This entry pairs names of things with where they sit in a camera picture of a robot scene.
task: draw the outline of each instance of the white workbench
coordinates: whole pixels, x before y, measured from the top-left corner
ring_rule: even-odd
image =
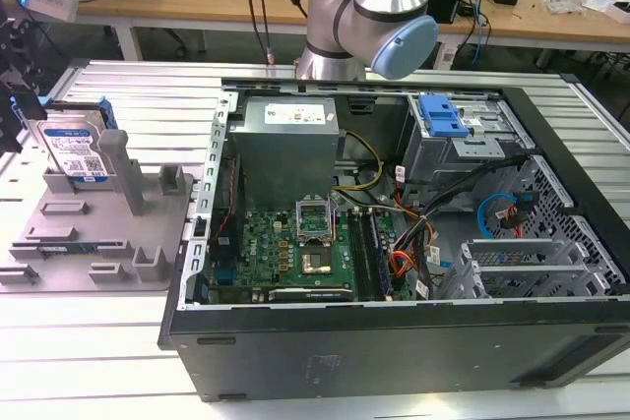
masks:
[[[205,132],[214,114],[213,97],[220,85],[218,77],[224,75],[289,77],[290,69],[270,72],[236,65],[93,62],[85,70],[69,71],[53,94],[66,100],[95,100],[106,94],[121,128],[129,132],[130,156],[140,159],[145,170],[169,161],[182,163],[199,176]],[[588,172],[597,172],[597,161],[602,162],[609,152],[616,156],[618,167],[606,171],[621,181],[616,187],[599,185],[607,185],[617,203],[625,204],[624,195],[630,190],[628,179],[623,180],[628,172],[623,154],[627,148],[619,141],[627,137],[604,123],[607,119],[596,101],[585,100],[580,90],[559,77],[423,72],[410,79],[525,87],[565,143],[575,145],[574,154]],[[575,123],[576,117],[579,130],[563,122],[570,118]],[[0,158],[0,258],[6,257],[6,247],[43,189],[40,174],[45,154],[33,148],[28,138],[25,145],[23,154]],[[599,160],[589,164],[586,159],[598,152]],[[630,351],[558,390],[207,404],[195,393],[177,354],[160,351],[156,345],[164,302],[165,293],[1,296],[0,418],[630,418]]]

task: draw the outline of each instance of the green pcb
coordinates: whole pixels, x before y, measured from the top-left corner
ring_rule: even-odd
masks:
[[[336,222],[336,238],[330,247],[310,244],[300,247],[296,242],[294,211],[248,212],[234,285],[353,289],[346,213],[338,211]],[[389,244],[395,236],[391,216],[380,213],[377,223],[381,241]],[[320,230],[326,228],[326,221],[316,211],[307,211],[302,215],[301,225],[303,230]]]

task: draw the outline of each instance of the blue cable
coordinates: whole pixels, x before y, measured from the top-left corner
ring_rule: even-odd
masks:
[[[509,199],[512,204],[515,204],[517,202],[517,198],[515,196],[513,196],[512,194],[506,194],[504,192],[499,192],[498,194],[493,194],[490,197],[488,197],[485,201],[483,201],[481,204],[479,204],[478,209],[476,210],[476,223],[477,225],[479,225],[479,230],[481,230],[481,234],[483,235],[484,238],[488,238],[488,239],[492,239],[494,238],[494,236],[492,235],[492,233],[490,233],[490,231],[486,228],[485,226],[485,206],[488,202],[493,201],[494,199],[498,199],[499,197],[503,197],[505,199]]]

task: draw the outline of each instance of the power cable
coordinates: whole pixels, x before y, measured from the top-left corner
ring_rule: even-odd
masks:
[[[254,28],[254,32],[256,33],[256,38],[258,38],[258,44],[260,45],[260,49],[263,52],[263,57],[265,58],[265,64],[267,64],[267,51],[265,50],[265,46],[263,45],[263,40],[260,37],[260,33],[258,32],[258,25],[256,24],[256,14],[254,13],[254,0],[247,0],[249,3],[249,15],[252,20],[252,27]]]

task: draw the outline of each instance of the yellow wire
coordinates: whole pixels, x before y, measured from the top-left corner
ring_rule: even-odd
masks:
[[[400,210],[404,211],[407,215],[411,216],[412,218],[415,218],[416,220],[418,219],[418,214],[417,213],[415,213],[414,211],[411,211],[409,209],[405,209],[398,202],[396,202],[396,199],[394,199],[394,205],[396,207],[398,207]]]
[[[374,176],[374,179],[372,179],[370,182],[367,182],[365,184],[356,184],[356,185],[353,185],[353,186],[333,186],[333,190],[336,190],[336,191],[362,191],[363,189],[370,189],[371,187],[376,185],[376,183],[383,176],[383,161],[381,161],[381,158],[378,157],[378,154],[376,153],[374,148],[369,143],[367,143],[363,138],[361,138],[357,133],[351,132],[351,131],[346,131],[346,134],[350,135],[351,137],[355,137],[362,145],[364,145],[366,148],[369,149],[369,151],[374,155],[374,157],[376,158],[376,161],[378,162],[378,172],[376,173],[376,176]]]

